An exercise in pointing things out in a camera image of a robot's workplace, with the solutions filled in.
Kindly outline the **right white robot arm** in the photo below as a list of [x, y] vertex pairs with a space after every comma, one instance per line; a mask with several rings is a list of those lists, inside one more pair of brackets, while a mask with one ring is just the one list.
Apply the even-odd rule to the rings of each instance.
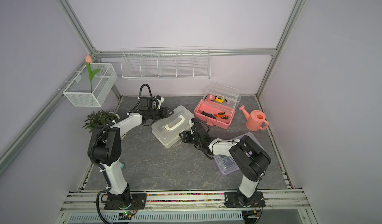
[[272, 161], [256, 139], [243, 135], [239, 139], [222, 140], [211, 137], [198, 118], [192, 118], [190, 124], [189, 130], [179, 133], [182, 142], [193, 144], [209, 159], [218, 155], [232, 158], [243, 174], [238, 190], [225, 192], [225, 207], [264, 207], [264, 195], [258, 191], [258, 185]]

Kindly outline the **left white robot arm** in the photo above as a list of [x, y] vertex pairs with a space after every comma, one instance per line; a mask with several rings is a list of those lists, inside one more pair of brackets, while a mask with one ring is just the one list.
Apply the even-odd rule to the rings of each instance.
[[88, 157], [92, 164], [100, 168], [107, 187], [109, 202], [116, 202], [122, 208], [129, 208], [133, 202], [130, 188], [120, 168], [121, 137], [146, 121], [156, 122], [170, 117], [174, 111], [164, 107], [164, 97], [150, 96], [139, 98], [136, 107], [119, 120], [105, 125], [95, 125], [88, 148]]

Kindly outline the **pink toolbox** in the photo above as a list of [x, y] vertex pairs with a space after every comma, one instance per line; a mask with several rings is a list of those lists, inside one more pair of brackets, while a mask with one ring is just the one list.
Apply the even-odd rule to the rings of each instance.
[[[225, 101], [223, 103], [218, 103], [216, 101], [208, 101], [207, 96], [209, 94], [213, 94], [215, 96], [222, 96], [225, 98]], [[221, 83], [212, 82], [207, 88], [204, 96], [194, 109], [195, 117], [199, 118], [201, 121], [204, 121], [208, 126], [216, 126], [227, 130], [233, 121], [240, 100], [240, 90]], [[225, 112], [229, 119], [213, 119], [202, 115], [202, 111], [205, 111], [210, 114]]]

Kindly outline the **purple clear-lid toolbox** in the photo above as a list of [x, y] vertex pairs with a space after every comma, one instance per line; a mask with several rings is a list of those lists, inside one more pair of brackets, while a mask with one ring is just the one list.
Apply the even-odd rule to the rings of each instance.
[[[239, 140], [243, 136], [249, 136], [251, 139], [253, 139], [255, 141], [255, 143], [258, 146], [263, 148], [262, 145], [258, 142], [258, 140], [255, 138], [255, 136], [252, 133], [245, 133], [243, 135], [237, 136], [234, 138], [234, 140]], [[236, 164], [234, 159], [230, 156], [215, 155], [214, 156], [214, 162], [215, 162], [216, 167], [218, 168], [221, 176], [228, 176], [228, 175], [240, 170], [240, 168], [238, 167], [238, 165]]]

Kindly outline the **white toolbox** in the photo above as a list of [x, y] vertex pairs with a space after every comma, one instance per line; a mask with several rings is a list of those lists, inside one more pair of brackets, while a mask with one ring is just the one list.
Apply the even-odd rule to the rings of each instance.
[[190, 130], [190, 120], [194, 117], [192, 112], [180, 105], [174, 109], [170, 117], [161, 119], [151, 126], [152, 134], [164, 148], [169, 149], [181, 139], [179, 136], [181, 132]]

